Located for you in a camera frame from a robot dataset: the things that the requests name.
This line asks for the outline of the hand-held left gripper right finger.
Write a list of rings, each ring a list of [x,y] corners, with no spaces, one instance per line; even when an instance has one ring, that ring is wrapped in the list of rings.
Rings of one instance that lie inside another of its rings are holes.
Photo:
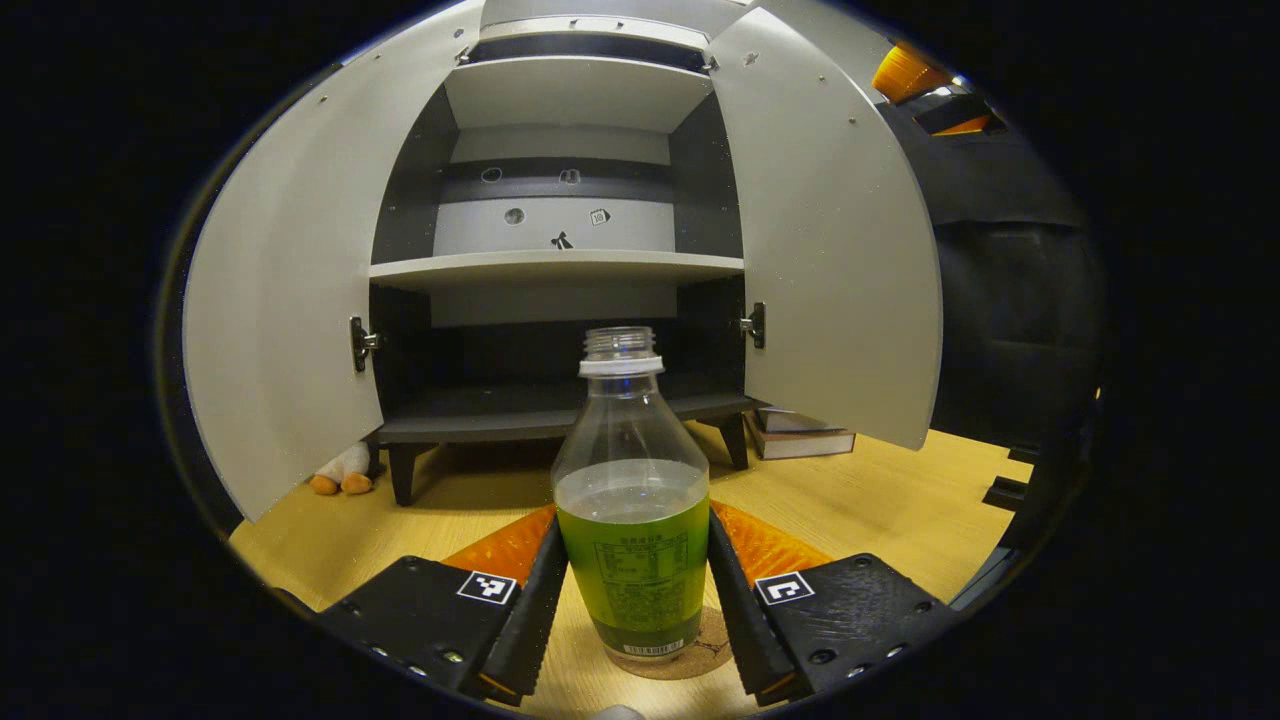
[[[965,616],[873,553],[832,559],[722,502],[708,562],[745,692],[758,705],[861,684]]]

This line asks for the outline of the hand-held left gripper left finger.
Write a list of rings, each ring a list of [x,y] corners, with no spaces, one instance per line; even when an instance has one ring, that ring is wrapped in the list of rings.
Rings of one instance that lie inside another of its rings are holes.
[[[536,689],[567,566],[547,505],[442,561],[397,559],[315,619],[408,676],[517,707]]]

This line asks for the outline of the round brown cork coaster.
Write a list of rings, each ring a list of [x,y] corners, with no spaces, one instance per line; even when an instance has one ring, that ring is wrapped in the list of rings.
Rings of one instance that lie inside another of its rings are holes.
[[[639,657],[605,648],[605,656],[622,671],[658,682],[690,680],[726,665],[733,651],[724,616],[718,609],[701,607],[698,634],[691,643],[660,657]]]

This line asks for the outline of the green label drink bottle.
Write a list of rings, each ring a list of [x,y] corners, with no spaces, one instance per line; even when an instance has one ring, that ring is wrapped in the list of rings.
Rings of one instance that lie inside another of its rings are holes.
[[[585,402],[552,469],[559,533],[605,650],[678,657],[698,638],[710,524],[709,462],[659,387],[654,331],[590,329]]]

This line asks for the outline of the grey cabinet door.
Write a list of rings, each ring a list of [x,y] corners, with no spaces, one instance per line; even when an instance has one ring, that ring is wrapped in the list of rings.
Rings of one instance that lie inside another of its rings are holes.
[[[191,407],[223,488],[250,521],[383,421],[349,323],[372,328],[383,195],[426,101],[477,37],[461,0],[369,47],[252,142],[195,245],[183,307]]]
[[[733,163],[748,397],[909,450],[943,343],[929,211],[895,133],[845,70],[867,28],[815,0],[755,0],[710,42]]]

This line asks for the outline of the grey wooden cabinet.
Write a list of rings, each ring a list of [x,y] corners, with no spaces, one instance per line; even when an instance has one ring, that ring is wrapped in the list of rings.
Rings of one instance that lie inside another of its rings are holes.
[[[616,15],[547,15],[481,26],[470,64],[608,56],[699,74],[717,35]],[[595,126],[462,129],[444,81],[399,149],[371,263],[520,250],[635,250],[741,258],[733,163],[713,90],[671,133]],[[564,436],[584,400],[585,331],[649,325],[678,416],[719,429],[746,465],[745,277],[462,284],[415,292],[372,284],[374,359],[398,503],[420,454]]]

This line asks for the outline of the beige cabinet drawer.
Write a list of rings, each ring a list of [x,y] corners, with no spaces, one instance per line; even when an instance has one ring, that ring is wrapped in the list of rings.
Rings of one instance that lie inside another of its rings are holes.
[[[616,15],[654,20],[712,36],[736,22],[755,0],[485,0],[481,26],[547,15]]]

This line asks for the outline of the white cabinet shelf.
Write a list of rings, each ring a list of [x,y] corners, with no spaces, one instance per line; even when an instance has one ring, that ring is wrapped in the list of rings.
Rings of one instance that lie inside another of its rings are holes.
[[[467,252],[372,264],[372,284],[426,292],[462,284],[658,281],[678,284],[741,275],[741,258],[635,250]]]
[[[444,81],[462,129],[595,126],[668,135],[713,86],[707,76],[608,56],[526,56],[453,69]]]

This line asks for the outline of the thick book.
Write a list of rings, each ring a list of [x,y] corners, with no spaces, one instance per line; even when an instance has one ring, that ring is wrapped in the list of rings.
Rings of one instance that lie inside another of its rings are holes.
[[[849,432],[768,433],[750,427],[750,434],[763,460],[850,454],[856,441]]]
[[[776,406],[756,407],[755,419],[760,429],[765,433],[808,434],[844,429],[836,424]]]

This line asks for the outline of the black backdrop cloth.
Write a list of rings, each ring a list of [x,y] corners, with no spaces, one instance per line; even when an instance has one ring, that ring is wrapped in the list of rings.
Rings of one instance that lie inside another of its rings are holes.
[[[906,109],[877,108],[920,186],[938,254],[931,428],[1038,447],[1094,389],[1105,274],[1085,214],[1016,131],[933,136]]]

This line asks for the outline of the white plush duck toy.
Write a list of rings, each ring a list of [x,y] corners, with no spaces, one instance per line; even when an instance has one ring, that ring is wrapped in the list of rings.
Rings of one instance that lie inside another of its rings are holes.
[[[317,469],[306,482],[316,495],[366,495],[372,491],[371,454],[366,442],[357,442]]]

